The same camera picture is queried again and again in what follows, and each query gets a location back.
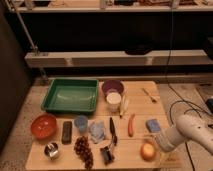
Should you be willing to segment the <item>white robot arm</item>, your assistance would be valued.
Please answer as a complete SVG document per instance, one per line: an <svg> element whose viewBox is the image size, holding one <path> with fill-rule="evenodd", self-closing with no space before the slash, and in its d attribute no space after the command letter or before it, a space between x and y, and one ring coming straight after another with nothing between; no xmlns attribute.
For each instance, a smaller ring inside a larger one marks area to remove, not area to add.
<svg viewBox="0 0 213 171"><path fill-rule="evenodd" d="M164 152L171 152L180 144L192 140L213 155L213 133L207 123L195 116L181 115L176 123L155 135L156 143Z"/></svg>

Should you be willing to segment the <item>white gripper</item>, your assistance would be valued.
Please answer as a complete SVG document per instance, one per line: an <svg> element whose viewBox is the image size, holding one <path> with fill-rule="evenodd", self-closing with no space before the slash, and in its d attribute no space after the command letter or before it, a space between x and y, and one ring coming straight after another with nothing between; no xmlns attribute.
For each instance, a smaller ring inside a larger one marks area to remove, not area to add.
<svg viewBox="0 0 213 171"><path fill-rule="evenodd" d="M156 143L164 152L170 152L176 148L176 146L174 145L174 135L174 128L168 128L156 134Z"/></svg>

